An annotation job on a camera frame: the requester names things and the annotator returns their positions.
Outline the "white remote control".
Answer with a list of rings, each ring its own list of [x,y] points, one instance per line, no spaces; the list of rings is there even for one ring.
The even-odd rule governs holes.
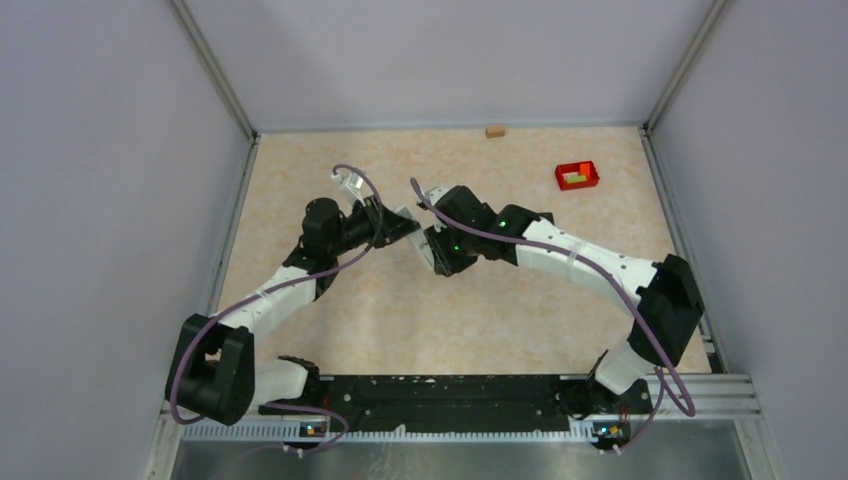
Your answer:
[[[406,236],[406,240],[412,245],[415,253],[418,258],[421,260],[423,265],[429,270],[434,270],[434,257],[432,253],[432,249],[428,243],[428,240],[425,236],[424,229],[418,223],[415,215],[406,205],[398,206],[394,212],[399,216],[411,220],[415,226],[415,229]]]

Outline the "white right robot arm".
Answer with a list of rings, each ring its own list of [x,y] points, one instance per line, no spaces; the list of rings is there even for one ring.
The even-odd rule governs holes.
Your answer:
[[[594,409],[614,411],[636,381],[654,373],[678,409],[695,415],[677,367],[705,306],[685,259],[669,254],[650,261],[613,252],[565,232],[546,212],[508,205],[496,213],[464,185],[429,192],[416,179],[410,185],[420,207],[437,219],[425,232],[437,274],[450,277],[479,258],[505,261],[586,288],[632,316],[628,336],[589,373],[586,397]]]

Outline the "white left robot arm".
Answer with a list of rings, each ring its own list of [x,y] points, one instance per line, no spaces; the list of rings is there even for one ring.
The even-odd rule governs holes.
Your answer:
[[[284,320],[317,301],[344,269],[341,255],[383,248],[418,233],[408,209],[392,211],[376,196],[354,203],[345,215],[337,202],[309,202],[298,243],[272,277],[243,300],[212,317],[194,314],[181,328],[164,397],[181,424],[180,408],[197,420],[233,425],[251,408],[283,400],[297,413],[319,404],[317,369],[305,360],[281,357],[259,368],[255,348]]]

